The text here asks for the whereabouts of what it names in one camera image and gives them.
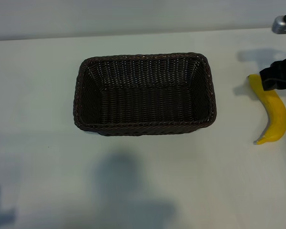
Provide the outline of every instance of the white background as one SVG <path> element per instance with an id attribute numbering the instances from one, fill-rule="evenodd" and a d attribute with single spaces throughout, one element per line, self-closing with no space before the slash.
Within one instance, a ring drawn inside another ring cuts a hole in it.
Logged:
<path id="1" fill-rule="evenodd" d="M 208 58 L 211 126 L 105 137 L 74 125 L 85 58 L 172 52 Z M 0 214 L 15 210 L 4 228 L 286 229 L 286 133 L 253 145 L 268 117 L 245 84 L 285 57 L 286 35 L 269 29 L 0 41 Z"/>
<path id="2" fill-rule="evenodd" d="M 0 0 L 0 40 L 270 27 L 286 0 Z"/>

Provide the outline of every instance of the wicker basket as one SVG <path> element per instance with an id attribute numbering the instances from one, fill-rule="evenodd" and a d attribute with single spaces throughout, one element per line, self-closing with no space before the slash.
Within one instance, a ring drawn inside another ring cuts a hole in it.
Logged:
<path id="1" fill-rule="evenodd" d="M 207 59 L 192 52 L 89 58 L 77 77 L 73 115 L 81 130 L 105 136 L 207 127 L 216 118 Z"/>

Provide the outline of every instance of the woven basket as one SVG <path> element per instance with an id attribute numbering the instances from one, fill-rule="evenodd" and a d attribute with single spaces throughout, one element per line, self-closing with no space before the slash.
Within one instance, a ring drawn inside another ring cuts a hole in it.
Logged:
<path id="1" fill-rule="evenodd" d="M 77 77 L 73 115 L 81 130 L 105 136 L 207 127 L 216 118 L 208 61 L 192 52 L 89 58 Z"/>

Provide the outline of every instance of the banana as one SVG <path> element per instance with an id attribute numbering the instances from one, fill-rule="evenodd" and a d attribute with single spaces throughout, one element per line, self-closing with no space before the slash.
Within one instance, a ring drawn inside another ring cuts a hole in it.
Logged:
<path id="1" fill-rule="evenodd" d="M 249 83 L 252 90 L 265 106 L 270 118 L 270 126 L 265 134 L 257 139 L 254 144 L 279 140 L 286 131 L 286 108 L 274 90 L 264 91 L 260 75 L 249 75 Z"/>

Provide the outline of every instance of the wall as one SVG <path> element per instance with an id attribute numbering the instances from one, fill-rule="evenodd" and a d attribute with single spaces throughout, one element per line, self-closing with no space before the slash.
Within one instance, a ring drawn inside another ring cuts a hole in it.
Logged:
<path id="1" fill-rule="evenodd" d="M 0 0 L 0 40 L 269 27 L 286 0 Z"/>

